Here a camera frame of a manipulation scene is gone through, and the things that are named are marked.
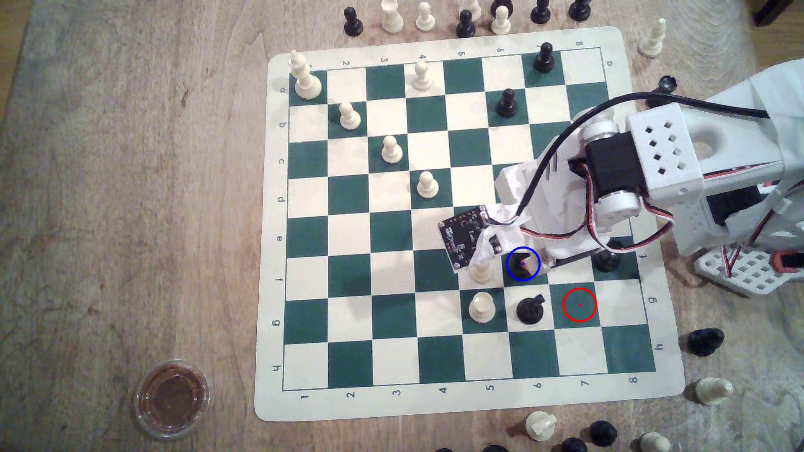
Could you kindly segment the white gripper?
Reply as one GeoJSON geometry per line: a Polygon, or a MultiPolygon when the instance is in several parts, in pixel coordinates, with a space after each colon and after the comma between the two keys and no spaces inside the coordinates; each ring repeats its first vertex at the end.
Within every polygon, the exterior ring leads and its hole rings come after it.
{"type": "MultiPolygon", "coordinates": [[[[504,165],[495,178],[495,190],[503,207],[495,210],[498,221],[508,221],[515,213],[524,191],[544,157],[541,146],[548,149],[554,138],[567,125],[515,125],[495,128],[495,164],[504,165]]],[[[523,212],[527,217],[521,225],[526,229],[562,234],[576,233],[568,238],[551,240],[522,232],[517,225],[490,225],[477,239],[472,265],[481,265],[500,254],[527,246],[539,255],[539,272],[550,272],[558,259],[568,259],[598,251],[598,242],[581,224],[586,219],[585,179],[569,169],[568,160],[579,152],[578,130],[559,147],[548,168],[539,180],[535,194],[523,212]]]]}

